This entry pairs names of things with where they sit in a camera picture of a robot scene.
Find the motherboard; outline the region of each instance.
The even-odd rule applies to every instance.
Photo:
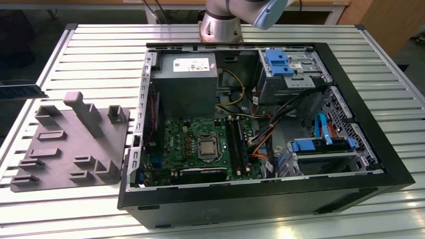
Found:
[[[237,133],[230,131],[238,125]],[[234,134],[242,143],[234,142]],[[155,186],[183,183],[234,181],[261,178],[258,160],[246,153],[253,136],[249,118],[170,119],[165,122],[162,155],[150,155],[151,179]],[[238,154],[235,145],[245,155]]]

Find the red cable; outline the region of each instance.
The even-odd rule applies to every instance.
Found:
[[[326,123],[326,125],[329,126],[329,128],[330,128],[330,133],[331,133],[331,136],[333,137],[337,137],[338,135],[337,135],[337,131],[334,130],[334,128],[333,128],[333,126],[331,126],[331,124],[330,123]]]
[[[143,148],[147,146],[147,143],[151,139],[151,135],[153,135],[153,132],[154,132],[154,112],[153,112],[153,98],[151,98],[151,95],[149,95],[150,97],[150,114],[151,114],[151,130],[150,130],[150,134],[149,134],[149,139],[143,145]]]

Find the yellow wire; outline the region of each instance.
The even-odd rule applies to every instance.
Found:
[[[235,76],[235,74],[233,74],[231,71],[229,71],[227,69],[222,69],[222,71],[227,72],[227,73],[234,77],[234,79],[237,80],[237,82],[239,83],[239,86],[241,86],[241,95],[239,95],[239,98],[238,98],[235,101],[233,101],[233,102],[217,104],[217,106],[230,106],[230,105],[235,104],[237,102],[239,102],[241,99],[243,99],[243,96],[245,96],[245,86],[243,86],[243,84],[242,84],[239,78]]]

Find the cpu socket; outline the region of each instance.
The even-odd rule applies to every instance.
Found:
[[[198,137],[198,159],[205,163],[218,158],[217,137]]]

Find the metal workbench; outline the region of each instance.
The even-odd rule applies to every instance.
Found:
[[[242,27],[245,42],[326,42],[359,91],[415,184],[343,212],[198,227],[146,230],[118,211],[118,184],[13,193],[40,105],[81,91],[97,108],[119,104],[135,114],[146,42],[197,42],[195,25],[78,25],[65,30],[37,84],[48,100],[28,100],[0,149],[0,237],[48,238],[418,238],[425,236],[425,99],[365,30],[353,26]]]

